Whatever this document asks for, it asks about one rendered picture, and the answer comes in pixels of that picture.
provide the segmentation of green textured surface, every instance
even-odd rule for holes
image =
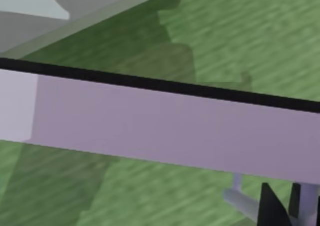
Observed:
[[[174,8],[178,2],[152,0],[25,59],[320,100],[320,0],[181,0]],[[87,210],[78,226],[250,226],[222,201],[229,173],[132,159],[107,169],[108,157],[7,142],[0,150],[2,225],[73,226],[68,205],[78,205]],[[55,163],[46,164],[50,158]],[[290,185],[281,180],[246,176],[244,191],[258,198],[265,181],[288,201]]]

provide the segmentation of black pointed object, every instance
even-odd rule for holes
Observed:
[[[299,206],[301,196],[301,185],[299,183],[293,183],[291,188],[290,203],[289,203],[289,215],[295,218],[299,217]]]
[[[318,208],[316,215],[316,226],[320,226],[320,197],[318,197]]]
[[[286,208],[268,183],[262,184],[257,226],[292,226]]]

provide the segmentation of green floor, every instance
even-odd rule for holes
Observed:
[[[320,0],[178,4],[152,0],[25,60],[320,100]],[[8,142],[0,155],[2,225],[250,226],[222,201],[229,173]],[[244,191],[259,198],[265,181],[288,202],[281,180],[247,176]]]

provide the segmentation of black stripe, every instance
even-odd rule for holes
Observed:
[[[159,79],[150,79],[116,73],[100,72],[87,69],[70,68],[44,63],[0,58],[0,69],[31,73],[36,75],[59,77],[64,79],[89,81],[208,99],[217,99],[280,109],[288,109],[294,111],[303,111],[317,114],[320,113],[320,102],[315,101],[200,86]]]

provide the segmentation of purple panel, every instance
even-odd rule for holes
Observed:
[[[316,113],[40,76],[29,144],[320,184]]]

